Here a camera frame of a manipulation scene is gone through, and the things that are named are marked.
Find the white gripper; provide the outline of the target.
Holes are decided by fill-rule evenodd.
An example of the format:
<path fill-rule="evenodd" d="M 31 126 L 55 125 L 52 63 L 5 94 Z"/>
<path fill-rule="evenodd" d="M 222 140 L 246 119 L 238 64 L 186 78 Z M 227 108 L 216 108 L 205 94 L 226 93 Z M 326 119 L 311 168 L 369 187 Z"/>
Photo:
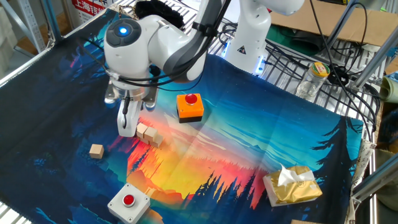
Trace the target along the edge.
<path fill-rule="evenodd" d="M 120 136 L 127 138 L 135 136 L 141 106 L 142 101 L 128 101 L 127 99 L 121 101 L 117 118 Z"/>

